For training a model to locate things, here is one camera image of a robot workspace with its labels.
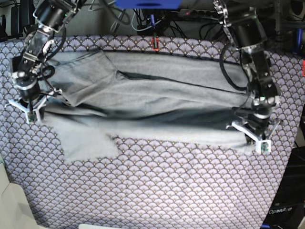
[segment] white object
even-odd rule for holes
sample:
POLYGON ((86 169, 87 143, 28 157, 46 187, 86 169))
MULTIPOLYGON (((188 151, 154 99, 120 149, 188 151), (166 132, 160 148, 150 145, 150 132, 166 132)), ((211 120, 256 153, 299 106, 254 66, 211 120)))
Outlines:
POLYGON ((243 123, 239 123, 238 121, 233 121, 231 126, 234 127, 236 130, 243 132, 252 140, 254 140, 256 145, 255 147, 256 152, 262 154, 262 153, 271 153, 272 142, 270 138, 275 132, 275 130, 278 128, 279 124, 280 121, 276 121, 272 130, 268 134, 266 134, 266 140, 263 140, 260 136, 256 136, 252 131, 248 130, 243 123))
POLYGON ((137 32, 142 32, 142 31, 145 31, 145 30, 149 30, 149 29, 152 27, 151 25, 149 25, 149 26, 147 26, 147 27, 144 28, 144 29, 138 30, 138 29, 136 29, 135 26, 133 25, 134 18, 135 18, 135 13, 133 14, 132 22, 131 22, 132 28, 133 28, 135 31, 137 31, 137 32))
POLYGON ((80 224, 78 226, 78 229, 119 229, 119 228, 108 228, 108 227, 100 227, 89 224, 80 224))
POLYGON ((11 184, 0 164, 0 228, 43 229, 39 227, 19 185, 11 184))

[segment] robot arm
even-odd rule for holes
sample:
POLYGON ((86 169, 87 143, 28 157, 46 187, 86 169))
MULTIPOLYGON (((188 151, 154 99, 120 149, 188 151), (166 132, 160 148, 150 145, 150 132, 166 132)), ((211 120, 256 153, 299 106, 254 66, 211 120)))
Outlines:
MULTIPOLYGON (((10 100, 13 105, 26 115, 27 123, 41 120, 41 108, 47 99, 60 94, 60 89, 42 93, 39 78, 44 78, 42 65, 48 60, 52 34, 59 32, 81 9, 85 0, 45 0, 35 11, 34 17, 39 22, 38 29, 30 33, 25 40, 24 52, 12 60, 12 80, 20 94, 19 100, 10 100)), ((255 8, 244 4, 223 0, 214 0, 214 5, 222 15, 221 24, 231 43, 249 60, 248 72, 251 80, 247 87, 254 99, 252 107, 240 107, 236 112, 243 117, 242 122, 233 122, 232 127, 244 132, 251 141, 256 142, 258 152, 270 152, 272 135, 267 132, 273 107, 279 102, 279 91, 272 81, 269 66, 263 50, 266 40, 265 32, 260 24, 255 8)))
POLYGON ((274 123, 271 131, 268 131, 268 127, 272 110, 279 103, 280 92, 272 80, 264 54, 263 43, 267 40, 265 31, 257 18, 255 8, 232 1, 224 3, 222 0, 214 0, 214 5, 222 15, 221 24, 231 45, 247 57, 243 58, 243 61, 248 59, 247 65, 251 66, 248 67, 248 72, 251 73, 248 93, 254 97, 252 107, 239 108, 237 112, 241 114, 243 121, 235 121, 231 126, 254 141, 257 152, 270 153, 270 137, 279 122, 274 123))
POLYGON ((10 100, 26 115, 27 123, 40 121, 41 108, 49 97, 60 94, 59 89, 42 93, 39 77, 43 74, 42 65, 50 58, 53 33, 59 32, 81 9, 84 0, 45 0, 34 12, 39 25, 25 39, 22 55, 11 61, 10 70, 14 87, 18 90, 19 100, 10 100))

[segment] black cable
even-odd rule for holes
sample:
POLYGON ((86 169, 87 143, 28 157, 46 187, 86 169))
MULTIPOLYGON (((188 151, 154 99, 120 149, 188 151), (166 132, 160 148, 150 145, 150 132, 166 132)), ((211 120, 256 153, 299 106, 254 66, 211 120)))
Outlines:
POLYGON ((49 83, 49 81, 46 79, 46 77, 44 77, 43 74, 43 70, 42 70, 42 65, 40 66, 40 73, 41 73, 41 77, 43 78, 43 80, 46 82, 46 84, 50 87, 50 89, 52 89, 52 91, 54 91, 54 95, 56 94, 54 87, 49 83))
POLYGON ((243 67, 243 63, 242 63, 242 58, 243 58, 243 53, 242 53, 242 51, 240 50, 239 51, 239 62, 240 62, 240 66, 241 66, 241 68, 242 68, 242 70, 243 70, 243 72, 244 72, 244 74, 245 74, 245 76, 246 76, 246 78, 247 78, 247 81, 248 81, 248 86, 247 86, 247 89, 248 89, 248 91, 250 92, 251 91, 251 88, 250 88, 250 78, 249 78, 249 76, 248 76, 248 73, 246 72, 246 70, 244 69, 244 67, 243 67))
POLYGON ((108 11, 108 13, 114 18, 114 20, 115 20, 116 22, 118 22, 119 24, 122 24, 122 25, 130 25, 131 20, 130 20, 130 17, 129 17, 128 14, 125 14, 125 16, 126 16, 126 18, 127 18, 127 21, 123 21, 123 20, 120 20, 120 18, 118 18, 118 17, 115 15, 115 13, 113 12, 112 9, 117 10, 117 11, 119 11, 120 13, 123 13, 123 10, 120 10, 120 9, 118 9, 118 8, 115 8, 115 7, 112 7, 112 8, 111 8, 111 7, 106 3, 105 0, 99 0, 99 1, 100 1, 100 4, 103 5, 103 7, 108 11))
POLYGON ((226 44, 223 48, 223 50, 221 51, 221 54, 220 54, 220 58, 219 58, 219 65, 220 65, 220 69, 221 69, 221 72, 223 73, 225 79, 227 80, 227 82, 237 91, 247 91, 247 87, 240 87, 240 86, 237 86, 236 84, 234 84, 234 82, 231 80, 231 78, 229 77, 227 71, 225 70, 224 68, 224 55, 225 55, 225 52, 229 49, 229 47, 231 46, 231 44, 226 44))
POLYGON ((202 35, 201 35, 202 29, 203 29, 205 26, 213 25, 213 24, 217 24, 217 23, 211 22, 211 23, 204 24, 204 25, 202 25, 202 26, 200 27, 200 29, 199 29, 199 37, 200 37, 200 40, 203 40, 202 35))
POLYGON ((135 14, 137 15, 138 19, 139 19, 141 22, 144 22, 144 21, 145 21, 145 19, 142 19, 142 18, 141 18, 140 14, 138 13, 137 10, 133 9, 133 11, 135 12, 135 14))
POLYGON ((177 29, 180 31, 180 34, 183 36, 183 38, 187 38, 185 33, 182 31, 182 29, 180 28, 180 26, 176 23, 176 21, 173 21, 177 27, 177 29))
POLYGON ((174 26, 172 26, 172 25, 171 25, 170 27, 171 27, 172 29, 177 30, 177 31, 180 33, 180 36, 183 37, 183 35, 181 34, 181 31, 180 31, 178 28, 176 28, 176 27, 174 27, 174 26))
POLYGON ((63 48, 66 38, 67 38, 67 29, 64 27, 62 30, 62 39, 61 39, 60 45, 57 47, 57 49, 54 52, 52 52, 52 54, 50 56, 47 57, 46 61, 49 61, 50 59, 52 59, 63 48))
POLYGON ((138 23, 138 25, 141 25, 141 26, 142 26, 142 22, 139 20, 139 17, 137 16, 136 18, 137 18, 137 23, 138 23))
POLYGON ((46 80, 50 79, 55 74, 55 68, 51 65, 45 66, 43 69, 41 69, 43 76, 46 80))
POLYGON ((220 30, 212 37, 212 40, 216 40, 217 38, 219 38, 223 32, 223 27, 221 26, 220 30))
POLYGON ((208 36, 209 32, 215 28, 215 26, 217 26, 218 24, 215 24, 214 26, 212 26, 211 28, 208 29, 208 31, 206 32, 205 36, 204 36, 204 40, 206 39, 206 37, 208 36))
POLYGON ((176 37, 176 33, 175 33, 175 31, 174 31, 173 29, 177 29, 177 28, 175 28, 175 27, 173 27, 173 26, 170 26, 170 28, 171 28, 171 30, 172 30, 172 32, 173 32, 173 35, 176 37))
POLYGON ((143 20, 142 20, 142 18, 141 18, 141 10, 138 10, 138 15, 139 15, 139 18, 137 20, 139 20, 139 25, 142 26, 142 22, 145 22, 146 19, 143 16, 143 20))

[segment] patterned fabric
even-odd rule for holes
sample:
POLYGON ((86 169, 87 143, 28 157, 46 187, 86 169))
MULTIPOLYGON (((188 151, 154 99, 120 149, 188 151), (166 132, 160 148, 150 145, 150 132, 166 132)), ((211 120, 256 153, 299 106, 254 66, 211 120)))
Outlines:
MULTIPOLYGON (((69 37, 63 51, 155 52, 150 41, 140 36, 69 37)), ((272 118, 283 120, 269 155, 246 157, 221 146, 117 137, 122 154, 116 159, 67 165, 55 132, 29 126, 19 110, 4 108, 17 95, 9 58, 22 46, 21 41, 0 44, 0 152, 10 181, 24 189, 38 224, 56 229, 76 229, 81 223, 128 229, 260 227, 300 122, 302 60, 269 53, 282 90, 272 118)), ((222 47, 219 42, 161 37, 159 53, 217 60, 222 47)), ((237 62, 238 54, 227 52, 226 59, 237 62)))

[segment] wire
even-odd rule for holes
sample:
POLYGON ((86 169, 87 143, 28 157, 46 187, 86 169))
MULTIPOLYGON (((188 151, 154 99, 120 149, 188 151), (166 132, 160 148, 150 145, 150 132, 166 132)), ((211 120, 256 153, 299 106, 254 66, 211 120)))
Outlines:
POLYGON ((93 6, 94 2, 95 2, 95 0, 92 0, 91 5, 90 5, 90 7, 88 8, 88 11, 91 11, 91 10, 92 10, 92 6, 93 6))
POLYGON ((134 21, 135 15, 136 15, 136 14, 134 13, 134 14, 133 14, 133 17, 132 17, 132 22, 131 22, 131 25, 132 25, 133 30, 135 30, 135 31, 137 31, 137 32, 142 32, 142 31, 146 31, 146 30, 149 30, 149 29, 152 28, 152 26, 149 25, 149 26, 147 26, 146 28, 141 29, 141 30, 136 29, 136 28, 134 27, 134 25, 133 25, 133 21, 134 21))
POLYGON ((220 30, 212 37, 212 40, 216 40, 217 38, 220 38, 220 36, 224 33, 223 27, 220 27, 220 30))
POLYGON ((106 3, 105 0, 99 0, 100 1, 100 4, 105 8, 105 10, 108 11, 108 13, 113 17, 113 19, 118 22, 119 24, 122 24, 122 25, 130 25, 131 21, 130 21, 130 17, 128 14, 125 14, 126 15, 126 18, 127 18, 127 21, 123 21, 121 20, 120 18, 118 18, 115 13, 113 12, 112 9, 114 10, 117 10, 119 12, 123 12, 123 10, 120 10, 118 8, 112 8, 106 3))
POLYGON ((135 14, 137 15, 138 19, 141 21, 141 22, 144 22, 145 19, 142 19, 140 14, 138 13, 138 11, 136 9, 133 9, 133 11, 135 12, 135 14))
POLYGON ((64 27, 63 31, 62 31, 62 39, 61 39, 60 45, 57 47, 57 49, 50 56, 47 57, 46 61, 49 61, 50 59, 52 59, 63 48, 63 45, 66 41, 66 38, 67 38, 67 29, 64 27))
POLYGON ((40 73, 41 73, 41 77, 46 82, 46 84, 50 87, 50 89, 52 89, 52 91, 54 91, 54 94, 56 94, 54 87, 49 83, 49 81, 46 79, 46 77, 43 74, 42 65, 40 66, 40 73))
MULTIPOLYGON (((122 18, 124 17, 125 13, 126 13, 126 10, 123 10, 123 12, 121 12, 121 13, 119 14, 119 19, 122 19, 122 18)), ((120 26, 120 25, 118 24, 118 22, 115 21, 115 22, 112 24, 112 26, 110 27, 110 32, 116 33, 116 31, 117 31, 117 29, 119 28, 119 26, 120 26)))
POLYGON ((50 79, 52 76, 55 74, 55 68, 51 65, 44 65, 45 68, 41 69, 43 76, 45 77, 46 80, 50 79))
POLYGON ((174 37, 176 37, 176 33, 175 33, 175 31, 174 31, 173 29, 177 29, 177 28, 175 28, 175 27, 173 27, 173 26, 170 26, 170 28, 171 28, 171 30, 172 30, 172 32, 173 32, 174 37))
POLYGON ((173 22, 175 23, 175 25, 176 25, 177 29, 179 30, 181 36, 182 36, 183 38, 186 38, 185 33, 182 31, 182 29, 181 29, 180 26, 176 23, 176 21, 173 21, 173 22))
POLYGON ((231 46, 231 44, 226 44, 223 48, 223 50, 221 51, 221 54, 220 54, 220 58, 219 58, 219 64, 220 64, 220 69, 225 77, 225 79, 227 80, 227 82, 237 91, 247 91, 247 87, 240 87, 240 86, 237 86, 232 80, 231 78, 229 77, 227 71, 225 70, 224 68, 224 55, 225 55, 225 52, 229 49, 229 47, 231 46))
POLYGON ((200 37, 200 40, 203 40, 202 35, 201 35, 202 29, 203 29, 204 27, 208 26, 208 25, 213 25, 213 24, 217 24, 217 23, 211 22, 211 23, 204 24, 204 25, 202 25, 202 26, 200 27, 200 29, 199 29, 199 37, 200 37))
POLYGON ((138 25, 141 25, 141 26, 142 26, 142 21, 139 19, 138 14, 137 14, 137 23, 138 23, 138 25))
POLYGON ((245 71, 245 69, 244 69, 244 67, 243 67, 243 64, 242 64, 242 52, 241 52, 241 51, 239 51, 239 61, 240 61, 240 66, 241 66, 241 68, 242 68, 242 70, 243 70, 243 72, 244 72, 244 74, 245 74, 245 76, 247 77, 247 80, 248 80, 248 86, 247 86, 247 99, 246 99, 246 101, 245 101, 243 104, 241 104, 237 109, 234 109, 234 114, 235 114, 236 116, 240 117, 240 118, 244 118, 243 116, 238 115, 237 113, 238 113, 242 108, 244 108, 245 105, 247 104, 247 102, 249 101, 250 96, 251 96, 251 90, 250 90, 250 78, 249 78, 248 73, 245 71))
POLYGON ((204 40, 207 38, 209 32, 210 32, 213 28, 215 28, 215 26, 217 26, 217 24, 215 24, 214 26, 212 26, 211 28, 208 29, 208 31, 206 32, 206 34, 205 34, 205 36, 204 36, 204 40))

